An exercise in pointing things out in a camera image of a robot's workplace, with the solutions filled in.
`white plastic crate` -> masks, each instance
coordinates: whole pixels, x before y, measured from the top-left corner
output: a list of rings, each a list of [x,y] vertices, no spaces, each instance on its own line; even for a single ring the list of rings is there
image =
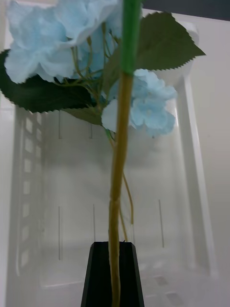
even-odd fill
[[[184,26],[198,43],[196,28]],[[7,47],[8,29],[5,38]],[[161,72],[178,91],[174,131],[157,139],[129,131],[134,227],[125,188],[122,210],[146,307],[224,306],[190,68]],[[104,130],[65,112],[31,114],[1,97],[0,143],[0,307],[79,307],[90,245],[108,240],[112,149]]]

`flower cluster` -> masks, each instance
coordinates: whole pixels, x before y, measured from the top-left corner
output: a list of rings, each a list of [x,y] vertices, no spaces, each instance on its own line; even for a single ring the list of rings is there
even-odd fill
[[[102,79],[121,37],[122,0],[59,0],[46,9],[11,1],[8,19],[13,43],[5,68],[13,82],[23,83],[34,75],[48,82],[80,79],[92,94],[95,88],[91,91],[89,80]],[[135,71],[129,125],[145,127],[151,137],[169,133],[175,118],[165,107],[175,96],[175,89],[165,86],[155,73]],[[108,102],[102,124],[114,132],[117,97],[118,82],[106,99],[102,87],[96,97],[92,95],[98,104]]]
[[[111,88],[110,103],[103,110],[102,124],[116,132],[118,83]],[[129,125],[135,129],[145,127],[151,137],[167,134],[173,130],[175,118],[165,107],[169,99],[176,97],[172,86],[165,86],[152,71],[135,71]]]
[[[13,44],[5,61],[7,74],[15,83],[36,74],[49,82],[78,78],[75,61],[84,73],[87,67],[90,72],[102,70],[103,40],[112,54],[121,35],[121,14],[120,0],[60,0],[47,9],[11,1]]]

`flower stem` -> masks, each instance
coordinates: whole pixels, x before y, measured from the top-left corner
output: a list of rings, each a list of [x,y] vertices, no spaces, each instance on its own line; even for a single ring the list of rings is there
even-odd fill
[[[125,226],[125,222],[124,222],[124,219],[123,219],[123,214],[122,214],[122,211],[121,211],[121,204],[120,204],[119,213],[120,213],[120,219],[121,219],[121,225],[122,225],[122,229],[123,229],[123,233],[124,233],[124,238],[125,238],[125,241],[128,242],[126,226]]]
[[[117,134],[115,139],[112,185],[109,204],[109,260],[112,283],[112,307],[120,306],[118,217],[122,174],[127,153],[127,128],[133,76],[123,72],[120,78]]]
[[[108,136],[108,139],[109,139],[109,142],[114,150],[114,144],[112,142],[112,135],[111,135],[111,132],[108,131],[108,133],[106,133],[107,136]],[[126,186],[126,190],[127,190],[127,193],[128,193],[128,198],[129,198],[129,202],[130,202],[130,209],[131,209],[131,224],[133,225],[134,223],[134,209],[133,209],[133,200],[132,200],[132,196],[131,196],[131,193],[130,193],[130,189],[129,189],[129,186],[128,186],[128,182],[127,182],[127,179],[126,179],[126,175],[125,173],[123,172],[122,173],[122,177],[123,177],[123,180],[124,180],[124,183],[125,183],[125,186]]]

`flower petal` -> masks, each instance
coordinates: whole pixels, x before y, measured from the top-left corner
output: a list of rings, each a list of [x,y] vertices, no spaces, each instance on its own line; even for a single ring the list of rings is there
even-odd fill
[[[116,7],[118,0],[60,0],[55,8],[58,20],[71,38],[64,47],[81,45]]]
[[[116,132],[117,99],[112,100],[102,112],[102,125],[110,131]]]
[[[5,68],[10,79],[23,83],[37,68],[38,59],[21,48],[12,48],[5,60]]]
[[[166,124],[161,129],[151,129],[146,127],[146,132],[150,137],[158,137],[160,135],[168,134],[173,130],[175,125],[175,117],[168,111],[165,111],[165,115]]]

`green leaf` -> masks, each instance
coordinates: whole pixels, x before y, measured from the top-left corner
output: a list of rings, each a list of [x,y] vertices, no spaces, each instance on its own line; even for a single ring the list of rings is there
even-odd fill
[[[120,49],[121,46],[118,46],[104,69],[105,93],[119,77]],[[156,12],[142,18],[136,69],[175,69],[202,55],[205,55],[204,52],[171,14]]]
[[[6,73],[4,62],[9,50],[0,54],[0,89],[15,105],[31,112],[47,112],[64,108],[85,108],[95,105],[86,88],[81,86],[62,87],[44,81],[39,76],[16,84]]]
[[[84,109],[64,109],[63,111],[91,124],[102,126],[101,115],[96,107],[90,106]]]

